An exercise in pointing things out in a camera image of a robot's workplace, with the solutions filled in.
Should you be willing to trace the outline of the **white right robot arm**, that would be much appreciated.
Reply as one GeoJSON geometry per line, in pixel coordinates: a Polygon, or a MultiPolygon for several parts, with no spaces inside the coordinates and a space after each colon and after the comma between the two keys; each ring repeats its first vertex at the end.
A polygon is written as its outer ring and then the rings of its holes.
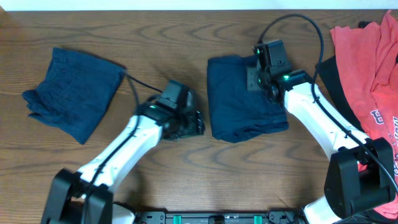
{"type": "Polygon", "coordinates": [[[395,199],[391,145],[350,124],[305,71],[276,75],[254,66],[247,67],[246,75],[247,89],[263,91],[294,115],[329,160],[324,195],[303,208],[306,223],[364,221],[362,212],[395,199]]]}

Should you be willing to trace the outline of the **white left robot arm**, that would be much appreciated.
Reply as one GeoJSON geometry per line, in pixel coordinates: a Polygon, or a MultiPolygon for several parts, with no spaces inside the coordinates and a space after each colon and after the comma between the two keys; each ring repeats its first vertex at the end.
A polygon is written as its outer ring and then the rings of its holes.
{"type": "Polygon", "coordinates": [[[194,107],[168,108],[145,102],[122,133],[76,172],[53,178],[42,223],[134,223],[136,214],[114,202],[114,194],[141,157],[161,139],[202,135],[204,117],[194,107]]]}

